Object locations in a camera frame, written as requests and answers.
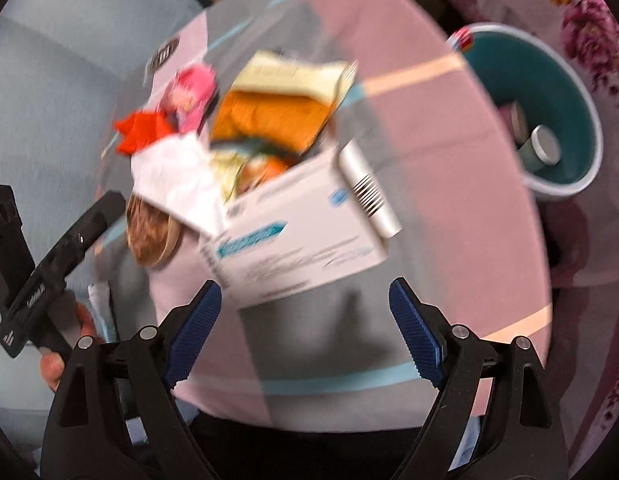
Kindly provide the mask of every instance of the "orange stripe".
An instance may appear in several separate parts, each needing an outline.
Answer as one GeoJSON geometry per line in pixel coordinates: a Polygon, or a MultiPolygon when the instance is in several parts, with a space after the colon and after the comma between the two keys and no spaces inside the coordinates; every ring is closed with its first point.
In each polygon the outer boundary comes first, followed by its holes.
{"type": "Polygon", "coordinates": [[[462,70],[466,66],[467,63],[464,57],[452,53],[410,68],[403,68],[385,75],[371,77],[363,81],[363,88],[365,89],[365,95],[372,97],[406,86],[423,83],[448,72],[462,70]]]}
{"type": "Polygon", "coordinates": [[[506,326],[497,332],[483,337],[489,341],[496,341],[499,343],[510,343],[518,335],[529,336],[534,332],[538,332],[541,328],[546,327],[551,323],[551,303],[539,311],[531,314],[516,323],[506,326]]]}

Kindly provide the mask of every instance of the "silver bolt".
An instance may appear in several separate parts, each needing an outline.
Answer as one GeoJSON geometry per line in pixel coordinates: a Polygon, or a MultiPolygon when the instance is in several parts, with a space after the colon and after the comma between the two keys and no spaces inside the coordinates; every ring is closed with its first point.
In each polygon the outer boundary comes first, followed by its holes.
{"type": "Polygon", "coordinates": [[[469,336],[469,329],[465,325],[454,325],[451,327],[451,333],[459,339],[465,339],[469,336]]]}
{"type": "Polygon", "coordinates": [[[526,337],[520,336],[516,338],[516,346],[523,350],[529,350],[531,348],[531,341],[526,337]]]}
{"type": "Polygon", "coordinates": [[[146,326],[141,330],[141,339],[145,339],[145,341],[149,341],[150,339],[154,339],[158,333],[158,330],[155,326],[146,326]]]}
{"type": "Polygon", "coordinates": [[[84,335],[78,340],[78,347],[85,350],[87,348],[90,348],[93,342],[94,338],[91,335],[84,335]]]}

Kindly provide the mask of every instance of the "white tissue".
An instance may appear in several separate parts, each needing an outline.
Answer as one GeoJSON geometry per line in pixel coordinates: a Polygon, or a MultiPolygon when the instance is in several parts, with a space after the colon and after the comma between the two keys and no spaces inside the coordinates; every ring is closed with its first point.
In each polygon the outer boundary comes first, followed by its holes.
{"type": "Polygon", "coordinates": [[[133,192],[192,229],[216,238],[228,228],[221,187],[197,134],[173,135],[132,155],[133,192]]]}

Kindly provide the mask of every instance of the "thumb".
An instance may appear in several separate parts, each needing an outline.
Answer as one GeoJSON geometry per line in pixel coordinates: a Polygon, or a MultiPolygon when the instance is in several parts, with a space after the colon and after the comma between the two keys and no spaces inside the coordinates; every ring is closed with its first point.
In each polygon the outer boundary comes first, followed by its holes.
{"type": "Polygon", "coordinates": [[[65,363],[60,354],[51,353],[41,357],[41,377],[53,392],[59,387],[65,363]]]}

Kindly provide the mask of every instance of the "blue gripper pad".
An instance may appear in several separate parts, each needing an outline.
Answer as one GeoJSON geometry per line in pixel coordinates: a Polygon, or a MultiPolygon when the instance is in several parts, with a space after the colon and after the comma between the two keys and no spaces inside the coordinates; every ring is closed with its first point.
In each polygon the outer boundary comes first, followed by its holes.
{"type": "Polygon", "coordinates": [[[219,317],[221,303],[221,287],[212,283],[178,331],[169,348],[168,363],[163,375],[163,380],[170,389],[174,388],[178,381],[187,379],[192,371],[194,362],[219,317]]]}
{"type": "Polygon", "coordinates": [[[438,388],[445,379],[443,349],[399,280],[394,280],[389,286],[389,309],[412,354],[418,373],[438,388]]]}

